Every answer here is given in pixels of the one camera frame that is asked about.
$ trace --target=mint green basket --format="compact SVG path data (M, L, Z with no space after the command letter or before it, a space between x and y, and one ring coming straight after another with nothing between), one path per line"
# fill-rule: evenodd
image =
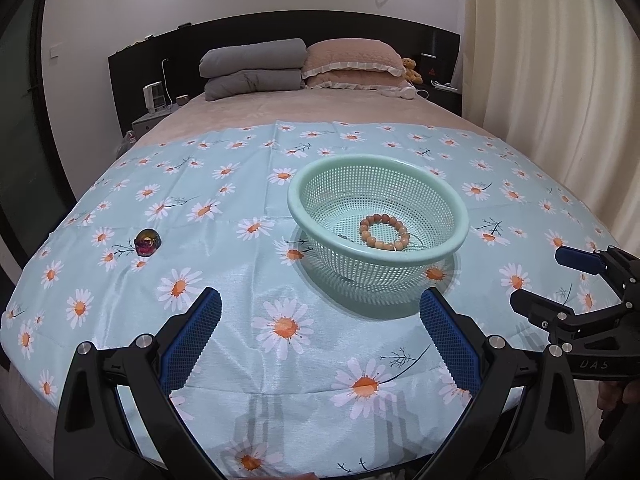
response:
M466 207L449 184L423 168L387 156L336 155L316 160L292 179L287 204L320 260L337 274L364 285L415 279L427 265L457 251L469 230ZM404 222L412 243L404 251L367 247L360 240L360 221L374 213ZM386 224L376 224L370 232L384 242L398 236Z

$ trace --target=bedside table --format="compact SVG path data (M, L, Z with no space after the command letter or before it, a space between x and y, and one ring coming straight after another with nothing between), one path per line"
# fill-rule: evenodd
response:
M415 85L415 88L417 90L426 90L429 93L427 101L431 101L445 110L462 117L462 94L438 90L430 82L428 84ZM424 94L420 93L418 95L424 99Z
M133 121L131 123L131 127L133 128L133 134L136 137L136 140L140 140L140 137L156 126L156 124L162 121L162 119L174 113L178 108L180 107L177 104L172 104L155 113L144 114L139 119Z

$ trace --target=curtain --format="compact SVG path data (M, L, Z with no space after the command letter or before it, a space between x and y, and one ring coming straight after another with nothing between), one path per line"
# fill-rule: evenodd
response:
M463 117L640 254L640 41L614 0L465 0Z

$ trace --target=headboard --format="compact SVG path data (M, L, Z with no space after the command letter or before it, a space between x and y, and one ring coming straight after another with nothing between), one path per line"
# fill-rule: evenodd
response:
M204 91L206 79L198 66L202 56L220 46L302 38L307 46L333 38L369 38L391 45L402 57L420 61L420 54L436 56L448 82L460 47L460 35L398 18L340 10L278 10L222 18L181 27L137 43L109 56L111 89L122 133L146 113L142 87L162 81L173 99Z

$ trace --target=daisy print fabric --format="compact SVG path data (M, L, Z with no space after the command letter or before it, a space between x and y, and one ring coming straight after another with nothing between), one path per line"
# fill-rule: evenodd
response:
M153 135L92 176L91 189L34 251L2 313L2 348L56 408L78 344L128 346L214 288L220 322L170 400L229 478L393 466L406 457L378 445L388 441L388 427L404 428L416 455L436 451L472 396L456 385L420 322L425 288L435 286L485 334L526 349L538 329L513 313L514 291L576 314L619 301L599 276L554 259L562 246L615 245L604 225L500 139L437 124L286 118L155 145ZM328 281L331 271L319 266L313 240L287 206L290 184L307 164L339 163L351 153L421 168L451 186L469 215L455 254L400 292L377 291L377 299ZM135 251L145 228L161 239L151 256ZM159 460L132 400L123 396L123 406L142 453Z

